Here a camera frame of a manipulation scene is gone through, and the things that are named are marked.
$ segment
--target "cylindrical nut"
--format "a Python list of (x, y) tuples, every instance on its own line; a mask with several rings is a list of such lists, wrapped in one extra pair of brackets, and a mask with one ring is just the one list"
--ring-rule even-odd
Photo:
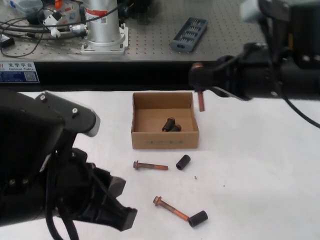
[(181, 126), (179, 124), (174, 125), (170, 132), (181, 132)]
[(206, 220), (208, 220), (207, 213), (205, 211), (201, 211), (201, 212), (197, 213), (196, 215), (189, 217), (188, 223), (190, 224), (190, 226), (192, 228), (194, 228), (195, 226), (203, 223)]
[(176, 120), (173, 117), (169, 117), (165, 125), (162, 128), (162, 132), (169, 132), (176, 124)]
[(188, 155), (184, 155), (180, 161), (175, 165), (177, 169), (183, 170), (185, 166), (190, 162), (191, 158)]

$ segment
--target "open cardboard box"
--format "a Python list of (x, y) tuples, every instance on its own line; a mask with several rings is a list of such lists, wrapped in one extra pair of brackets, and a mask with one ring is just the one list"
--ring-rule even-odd
[[(180, 132), (162, 132), (175, 118)], [(199, 129), (192, 92), (135, 92), (131, 127), (134, 149), (196, 149)]]

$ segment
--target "metal cylinder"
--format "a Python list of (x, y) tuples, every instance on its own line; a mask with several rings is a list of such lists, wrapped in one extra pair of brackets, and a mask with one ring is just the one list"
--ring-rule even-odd
[[(117, 7), (117, 0), (84, 0), (85, 18), (90, 20), (105, 15)], [(107, 47), (124, 41), (120, 34), (118, 10), (103, 18), (87, 23), (89, 37), (87, 41), (97, 47)]]

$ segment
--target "screw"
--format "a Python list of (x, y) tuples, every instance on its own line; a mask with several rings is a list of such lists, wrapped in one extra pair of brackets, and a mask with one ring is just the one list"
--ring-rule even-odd
[(75, 117), (76, 115), (78, 115), (78, 113), (79, 113), (78, 108), (72, 109), (72, 115), (73, 115), (73, 117)]
[(175, 209), (173, 206), (170, 206), (168, 203), (164, 202), (161, 200), (160, 196), (156, 196), (153, 200), (153, 203), (158, 206), (160, 205), (161, 207), (169, 210), (170, 212), (174, 213), (175, 215), (177, 215), (178, 217), (182, 218), (185, 221), (188, 221), (189, 217), (185, 214), (183, 214), (182, 212), (178, 211), (177, 209)]
[(302, 57), (302, 59), (303, 59), (303, 61), (305, 61), (305, 62), (310, 62), (310, 57), (307, 56), (307, 55), (304, 55), (304, 56)]
[(139, 161), (133, 162), (133, 167), (135, 169), (143, 168), (143, 169), (159, 169), (159, 170), (168, 170), (168, 166), (164, 165), (155, 165), (155, 164), (148, 164), (148, 163), (140, 163)]
[(278, 96), (278, 94), (277, 94), (275, 91), (272, 91), (272, 92), (271, 92), (271, 95), (274, 96), (274, 97), (277, 97), (277, 96)]

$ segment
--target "cable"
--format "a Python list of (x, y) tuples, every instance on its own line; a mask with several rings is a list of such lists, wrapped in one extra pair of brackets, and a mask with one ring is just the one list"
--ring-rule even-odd
[(270, 67), (270, 77), (273, 80), (274, 86), (275, 86), (275, 90), (277, 92), (278, 95), (280, 95), (282, 97), (282, 99), (289, 105), (289, 107), (295, 112), (297, 113), (301, 118), (303, 118), (304, 120), (306, 120), (308, 123), (310, 123), (311, 125), (317, 127), (318, 129), (320, 129), (320, 124), (317, 123), (316, 121), (312, 120), (311, 118), (309, 118), (308, 116), (306, 116), (303, 112), (301, 112), (287, 97), (287, 95), (284, 93), (284, 91), (282, 90), (278, 80), (277, 80), (277, 76), (276, 76), (276, 70), (274, 69), (274, 63), (272, 62), (272, 53), (271, 53), (271, 37), (269, 35), (269, 25), (267, 23), (266, 20), (262, 20), (259, 22), (260, 25), (260, 29), (264, 35), (265, 41), (268, 45), (269, 51), (268, 51), (268, 64)]
[[(38, 37), (32, 37), (29, 36), (28, 34), (23, 34), (23, 35), (18, 35), (18, 34), (12, 34), (12, 33), (6, 33), (5, 35), (9, 36), (9, 37), (14, 37), (14, 38), (18, 38), (18, 39), (24, 39), (24, 40), (39, 40)], [(43, 37), (41, 39), (41, 41), (59, 41), (59, 40), (69, 40), (69, 39), (74, 39), (74, 38), (82, 38), (84, 37), (85, 34), (84, 33), (79, 33), (76, 35), (71, 35), (71, 36), (62, 36), (59, 38), (55, 38), (55, 37)]]
[[(102, 19), (104, 17), (107, 17), (108, 15), (112, 14), (113, 12), (117, 11), (119, 8), (121, 8), (122, 6), (124, 6), (126, 3), (128, 2), (125, 1), (123, 2), (122, 4), (116, 6), (114, 9), (108, 11), (106, 14), (104, 15), (101, 15), (101, 16), (97, 16), (97, 17), (94, 17), (92, 19), (88, 19), (88, 20), (84, 20), (84, 21), (79, 21), (79, 22), (74, 22), (74, 23), (66, 23), (66, 24), (58, 24), (58, 25), (47, 25), (46, 27), (47, 28), (54, 28), (54, 27), (68, 27), (68, 26), (71, 26), (71, 25), (78, 25), (78, 24), (86, 24), (86, 23), (89, 23), (89, 22), (92, 22), (92, 21), (95, 21), (95, 20), (98, 20), (98, 19)], [(27, 25), (14, 25), (14, 24), (10, 24), (10, 27), (17, 27), (17, 28), (30, 28), (30, 26), (27, 26)]]
[[(14, 24), (17, 23), (17, 22), (23, 21), (23, 20), (24, 20), (24, 19), (17, 20), (17, 21), (14, 22)], [(38, 45), (40, 44), (40, 42), (41, 42), (41, 40), (42, 40), (42, 37), (44, 36), (44, 33), (45, 33), (45, 25), (43, 25), (43, 27), (42, 27), (42, 34), (41, 34), (38, 42), (37, 42), (36, 45), (34, 46), (33, 50), (30, 51), (30, 52), (28, 52), (28, 53), (26, 53), (26, 54), (19, 55), (19, 56), (8, 55), (8, 54), (6, 54), (6, 53), (3, 52), (3, 48), (2, 48), (2, 46), (1, 46), (1, 45), (2, 45), (1, 43), (2, 43), (2, 35), (5, 33), (5, 30), (6, 30), (6, 28), (5, 28), (3, 31), (0, 32), (0, 52), (1, 52), (1, 54), (2, 54), (3, 56), (5, 56), (5, 57), (8, 57), (8, 58), (21, 58), (21, 57), (26, 57), (26, 56), (32, 54), (32, 53), (37, 49)]]
[[(20, 32), (20, 33), (30, 33), (30, 34), (41, 34), (42, 31), (41, 30), (35, 30), (35, 29), (24, 29), (24, 28), (12, 28), (12, 27), (9, 27), (9, 28), (5, 28), (3, 26), (0, 26), (0, 29), (1, 30), (7, 30), (7, 31), (11, 31), (11, 32)], [(44, 31), (45, 34), (49, 34), (51, 33), (49, 30), (45, 30)]]

